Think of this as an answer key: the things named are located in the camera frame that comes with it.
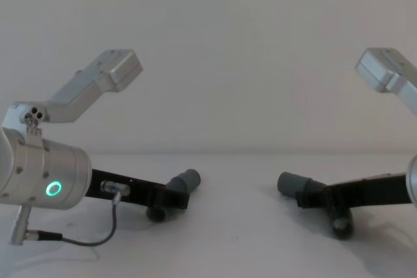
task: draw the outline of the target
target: gray cylindrical finger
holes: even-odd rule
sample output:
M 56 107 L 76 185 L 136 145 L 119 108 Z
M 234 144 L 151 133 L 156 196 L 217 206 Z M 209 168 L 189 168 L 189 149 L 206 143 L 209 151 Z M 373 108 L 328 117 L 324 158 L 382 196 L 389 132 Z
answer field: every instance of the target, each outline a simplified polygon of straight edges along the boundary
M 169 183 L 166 184 L 166 188 L 178 192 L 191 193 L 200 183 L 200 174 L 194 169 L 188 169 L 172 178 Z M 161 223 L 174 215 L 175 212 L 178 212 L 178 210 L 174 208 L 165 208 L 163 206 L 155 206 L 146 210 L 146 216 L 155 223 Z
M 172 178 L 166 186 L 170 190 L 191 193 L 200 185 L 200 183 L 200 174 L 195 169 L 188 169 Z
M 283 195 L 295 198 L 298 192 L 315 192 L 322 190 L 326 184 L 311 178 L 284 172 L 278 178 L 278 191 Z

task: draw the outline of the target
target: gray rubber tip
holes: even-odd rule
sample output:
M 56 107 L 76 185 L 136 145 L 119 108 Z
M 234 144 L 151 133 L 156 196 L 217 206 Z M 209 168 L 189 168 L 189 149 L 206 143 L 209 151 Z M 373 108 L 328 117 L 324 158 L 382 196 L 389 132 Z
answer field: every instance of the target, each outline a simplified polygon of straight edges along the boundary
M 195 169 L 187 169 L 185 172 L 172 178 L 167 184 L 167 188 L 179 192 L 191 193 L 200 183 L 200 174 Z
M 278 191 L 283 195 L 295 198 L 298 192 L 322 190 L 326 185 L 311 178 L 284 172 L 278 178 Z
M 147 208 L 146 210 L 146 217 L 154 223 L 161 223 L 165 221 L 169 215 L 168 210 L 162 206 Z
M 340 240 L 349 239 L 354 233 L 352 215 L 332 220 L 332 230 Z

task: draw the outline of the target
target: white table surface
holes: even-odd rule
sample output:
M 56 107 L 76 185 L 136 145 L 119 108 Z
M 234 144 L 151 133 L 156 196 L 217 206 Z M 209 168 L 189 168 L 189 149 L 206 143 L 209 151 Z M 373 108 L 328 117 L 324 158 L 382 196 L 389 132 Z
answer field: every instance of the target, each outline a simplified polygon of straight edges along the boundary
M 202 176 L 189 209 L 159 225 L 143 207 L 119 206 L 114 238 L 97 248 L 7 244 L 16 208 L 0 206 L 0 278 L 5 277 L 415 277 L 413 205 L 357 208 L 355 237 L 332 237 L 319 210 L 278 195 L 282 171 L 326 183 L 405 171 L 411 156 L 93 156 L 98 169 L 167 182 L 188 168 Z M 30 228 L 79 240 L 103 238 L 110 203 L 84 199 L 68 211 L 34 209 Z

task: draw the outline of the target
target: silver metal housing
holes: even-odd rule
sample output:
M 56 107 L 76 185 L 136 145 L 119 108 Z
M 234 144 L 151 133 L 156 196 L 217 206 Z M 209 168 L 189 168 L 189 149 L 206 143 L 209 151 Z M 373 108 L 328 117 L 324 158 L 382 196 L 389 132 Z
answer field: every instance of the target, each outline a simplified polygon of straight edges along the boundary
M 411 202 L 417 206 L 417 156 L 411 159 L 405 180 Z
M 0 150 L 6 152 L 0 153 L 0 202 L 68 209 L 82 200 L 91 181 L 84 151 L 44 139 L 40 146 L 30 145 L 16 130 L 3 128 L 0 133 Z M 46 190 L 53 182 L 60 183 L 61 190 L 51 197 Z
M 398 50 L 368 48 L 356 71 L 378 92 L 392 92 L 417 115 L 417 68 Z

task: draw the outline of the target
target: black metal bar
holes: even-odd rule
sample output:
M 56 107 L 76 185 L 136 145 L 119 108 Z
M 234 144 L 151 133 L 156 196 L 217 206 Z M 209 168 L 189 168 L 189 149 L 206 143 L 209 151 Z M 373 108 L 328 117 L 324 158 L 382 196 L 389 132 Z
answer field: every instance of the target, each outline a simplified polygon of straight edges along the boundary
M 302 208 L 337 207 L 340 201 L 348 208 L 411 203 L 405 174 L 385 174 L 329 185 L 322 191 L 298 193 L 296 199 Z
M 143 206 L 165 206 L 167 208 L 186 209 L 190 195 L 167 189 L 165 185 L 157 182 L 149 182 L 137 178 L 131 178 L 119 174 L 109 173 L 93 169 L 90 187 L 86 197 L 111 200 L 114 194 L 101 190 L 104 181 L 117 182 L 130 187 L 130 193 L 122 197 L 123 202 L 134 203 Z

